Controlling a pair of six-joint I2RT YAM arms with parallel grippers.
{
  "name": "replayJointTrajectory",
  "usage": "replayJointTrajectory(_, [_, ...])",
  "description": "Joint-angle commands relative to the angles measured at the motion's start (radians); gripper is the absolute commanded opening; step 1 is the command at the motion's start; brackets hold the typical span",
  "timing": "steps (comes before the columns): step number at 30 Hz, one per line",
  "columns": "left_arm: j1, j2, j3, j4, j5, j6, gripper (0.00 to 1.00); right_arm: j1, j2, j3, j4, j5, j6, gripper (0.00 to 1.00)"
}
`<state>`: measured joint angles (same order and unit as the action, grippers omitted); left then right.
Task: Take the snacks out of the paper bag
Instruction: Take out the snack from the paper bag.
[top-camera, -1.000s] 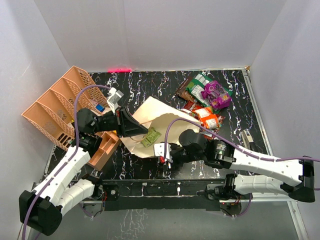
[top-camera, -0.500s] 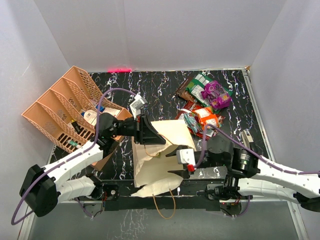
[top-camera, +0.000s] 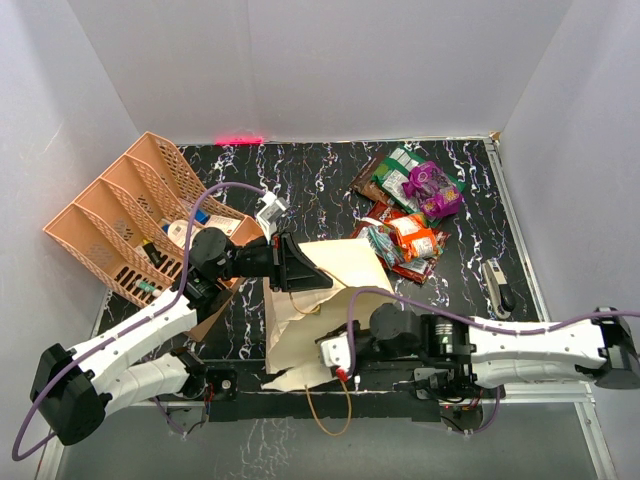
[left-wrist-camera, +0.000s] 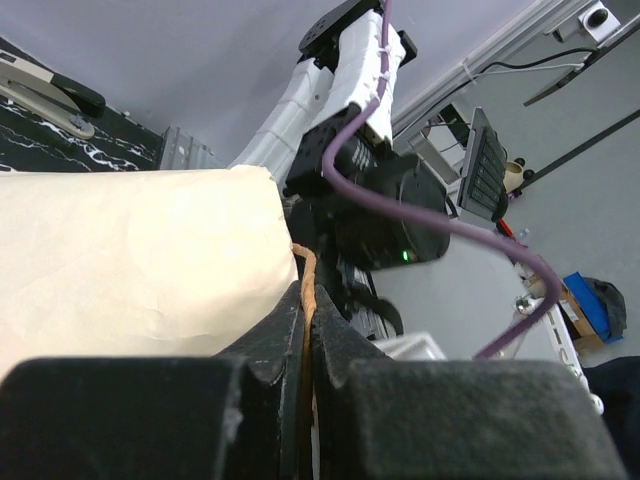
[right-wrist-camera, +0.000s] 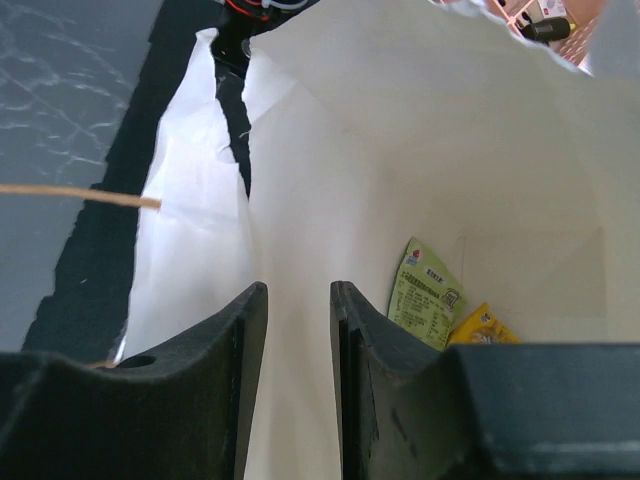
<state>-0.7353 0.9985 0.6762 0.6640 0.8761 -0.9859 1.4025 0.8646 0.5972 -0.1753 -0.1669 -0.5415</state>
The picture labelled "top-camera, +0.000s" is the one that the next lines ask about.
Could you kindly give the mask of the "brown paper bag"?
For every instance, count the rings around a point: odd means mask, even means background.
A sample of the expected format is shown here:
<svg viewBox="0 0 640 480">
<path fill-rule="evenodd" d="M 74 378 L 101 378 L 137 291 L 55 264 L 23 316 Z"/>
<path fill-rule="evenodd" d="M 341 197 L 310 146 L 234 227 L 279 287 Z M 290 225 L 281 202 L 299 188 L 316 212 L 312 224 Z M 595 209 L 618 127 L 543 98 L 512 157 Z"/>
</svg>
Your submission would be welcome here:
<svg viewBox="0 0 640 480">
<path fill-rule="evenodd" d="M 314 419 L 319 418 L 310 389 L 337 377 L 320 357 L 315 340 L 346 323 L 351 298 L 358 288 L 390 292 L 389 279 L 365 239 L 307 242 L 304 254 L 333 280 L 329 289 L 274 292 L 262 281 L 266 326 L 266 372 L 275 378 L 265 392 L 303 392 Z"/>
</svg>

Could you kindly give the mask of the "red snack packet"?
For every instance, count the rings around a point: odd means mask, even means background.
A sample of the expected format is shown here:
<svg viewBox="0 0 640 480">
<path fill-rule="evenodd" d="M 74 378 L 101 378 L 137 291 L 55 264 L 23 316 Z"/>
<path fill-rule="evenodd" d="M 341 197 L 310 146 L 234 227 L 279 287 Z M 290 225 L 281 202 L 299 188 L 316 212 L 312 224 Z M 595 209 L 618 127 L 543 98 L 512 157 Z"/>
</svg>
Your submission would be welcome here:
<svg viewBox="0 0 640 480">
<path fill-rule="evenodd" d="M 359 220 L 356 229 L 354 230 L 351 237 L 354 239 L 365 239 L 369 242 L 366 232 L 366 228 L 369 225 L 386 225 L 387 221 L 406 215 L 410 214 L 407 214 L 406 212 L 400 211 L 391 206 L 387 206 L 382 202 L 376 202 L 374 206 L 369 210 L 369 212 Z M 394 272 L 406 279 L 412 280 L 415 283 L 423 284 L 426 281 L 427 277 L 433 271 L 437 261 L 444 251 L 446 241 L 449 238 L 448 233 L 438 230 L 435 227 L 431 227 L 429 225 L 429 222 L 428 226 L 434 231 L 436 235 L 438 245 L 441 248 L 440 254 L 433 258 L 415 259 L 413 261 L 405 262 L 404 264 L 395 266 L 393 268 L 388 268 L 376 255 L 382 266 L 386 270 Z"/>
</svg>

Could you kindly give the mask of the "teal snack packet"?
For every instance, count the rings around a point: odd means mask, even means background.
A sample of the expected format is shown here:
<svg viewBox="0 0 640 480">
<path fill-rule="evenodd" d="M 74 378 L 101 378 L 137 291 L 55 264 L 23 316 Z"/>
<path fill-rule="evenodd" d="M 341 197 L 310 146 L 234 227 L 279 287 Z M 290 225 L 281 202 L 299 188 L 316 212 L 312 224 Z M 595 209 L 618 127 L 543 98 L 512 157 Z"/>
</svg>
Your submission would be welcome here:
<svg viewBox="0 0 640 480">
<path fill-rule="evenodd" d="M 404 252 L 392 238 L 392 230 L 386 225 L 369 225 L 366 228 L 367 237 L 376 255 L 388 268 L 402 265 L 406 262 Z"/>
</svg>

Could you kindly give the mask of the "orange snack packet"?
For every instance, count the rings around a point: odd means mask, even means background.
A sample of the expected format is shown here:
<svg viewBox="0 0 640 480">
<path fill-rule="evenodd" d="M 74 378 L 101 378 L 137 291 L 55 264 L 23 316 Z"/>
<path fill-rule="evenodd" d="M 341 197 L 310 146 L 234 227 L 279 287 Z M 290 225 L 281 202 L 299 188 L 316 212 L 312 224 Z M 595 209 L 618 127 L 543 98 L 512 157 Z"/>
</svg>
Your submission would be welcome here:
<svg viewBox="0 0 640 480">
<path fill-rule="evenodd" d="M 433 258 L 441 253 L 434 231 L 422 213 L 414 213 L 386 222 L 406 262 Z"/>
</svg>

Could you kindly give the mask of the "brown kettle chips bag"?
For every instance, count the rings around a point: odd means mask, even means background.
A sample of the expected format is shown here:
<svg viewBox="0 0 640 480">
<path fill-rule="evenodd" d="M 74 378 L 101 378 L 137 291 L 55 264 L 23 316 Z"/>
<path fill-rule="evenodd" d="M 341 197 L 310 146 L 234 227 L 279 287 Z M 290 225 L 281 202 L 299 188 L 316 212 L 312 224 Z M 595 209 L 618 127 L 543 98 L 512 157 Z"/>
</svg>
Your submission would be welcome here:
<svg viewBox="0 0 640 480">
<path fill-rule="evenodd" d="M 382 202 L 387 206 L 393 206 L 394 200 L 373 180 L 374 171 L 384 159 L 384 153 L 377 153 L 370 158 L 351 181 L 349 189 L 374 202 Z"/>
</svg>

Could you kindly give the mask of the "purple snack bag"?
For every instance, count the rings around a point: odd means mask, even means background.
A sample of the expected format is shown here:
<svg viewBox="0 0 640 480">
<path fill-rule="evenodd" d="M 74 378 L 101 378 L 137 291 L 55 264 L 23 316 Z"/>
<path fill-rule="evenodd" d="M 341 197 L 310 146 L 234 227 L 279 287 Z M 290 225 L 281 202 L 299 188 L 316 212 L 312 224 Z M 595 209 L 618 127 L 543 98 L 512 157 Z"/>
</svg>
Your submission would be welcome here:
<svg viewBox="0 0 640 480">
<path fill-rule="evenodd" d="M 463 183 L 447 175 L 434 162 L 415 166 L 402 189 L 408 199 L 417 202 L 430 220 L 442 219 L 458 212 L 462 203 Z"/>
</svg>

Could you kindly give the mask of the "green snack bag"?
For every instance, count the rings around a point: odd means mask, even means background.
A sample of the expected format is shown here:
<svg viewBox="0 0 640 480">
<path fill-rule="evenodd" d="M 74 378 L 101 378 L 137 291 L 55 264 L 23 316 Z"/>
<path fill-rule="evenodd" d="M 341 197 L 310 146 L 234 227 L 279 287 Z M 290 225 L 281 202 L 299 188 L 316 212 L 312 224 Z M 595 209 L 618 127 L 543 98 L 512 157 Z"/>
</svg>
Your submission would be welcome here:
<svg viewBox="0 0 640 480">
<path fill-rule="evenodd" d="M 374 171 L 373 180 L 408 214 L 422 213 L 417 202 L 406 197 L 402 183 L 408 180 L 409 172 L 415 166 L 427 161 L 405 147 L 397 147 Z M 436 224 L 440 219 L 427 220 Z"/>
</svg>

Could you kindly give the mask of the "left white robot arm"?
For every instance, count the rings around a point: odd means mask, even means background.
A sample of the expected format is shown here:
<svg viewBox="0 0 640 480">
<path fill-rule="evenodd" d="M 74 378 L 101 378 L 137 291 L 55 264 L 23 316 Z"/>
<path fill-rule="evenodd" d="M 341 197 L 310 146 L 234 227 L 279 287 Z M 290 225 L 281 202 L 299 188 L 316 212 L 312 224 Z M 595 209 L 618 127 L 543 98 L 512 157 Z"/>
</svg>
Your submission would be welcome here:
<svg viewBox="0 0 640 480">
<path fill-rule="evenodd" d="M 126 404 L 165 393 L 200 396 L 207 383 L 203 370 L 175 355 L 139 361 L 222 309 L 230 297 L 224 283 L 235 276 L 266 278 L 273 290 L 286 293 L 333 285 L 288 232 L 238 247 L 217 228 L 201 230 L 180 278 L 150 305 L 98 338 L 70 349 L 55 344 L 41 355 L 31 400 L 61 443 L 84 440 Z"/>
</svg>

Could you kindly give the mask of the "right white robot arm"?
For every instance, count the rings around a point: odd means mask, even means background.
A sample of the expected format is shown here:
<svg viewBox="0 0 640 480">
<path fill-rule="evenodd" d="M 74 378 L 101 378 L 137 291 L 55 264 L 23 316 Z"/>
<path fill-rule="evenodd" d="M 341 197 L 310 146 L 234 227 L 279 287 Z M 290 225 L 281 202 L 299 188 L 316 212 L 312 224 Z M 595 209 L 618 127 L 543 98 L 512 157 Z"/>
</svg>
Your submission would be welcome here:
<svg viewBox="0 0 640 480">
<path fill-rule="evenodd" d="M 372 362 L 420 361 L 412 375 L 421 397 L 458 401 L 510 383 L 591 382 L 610 390 L 639 386 L 639 353 L 625 315 L 600 307 L 574 323 L 500 322 L 418 315 L 390 303 L 362 328 L 344 324 L 316 339 L 323 364 L 347 380 Z"/>
</svg>

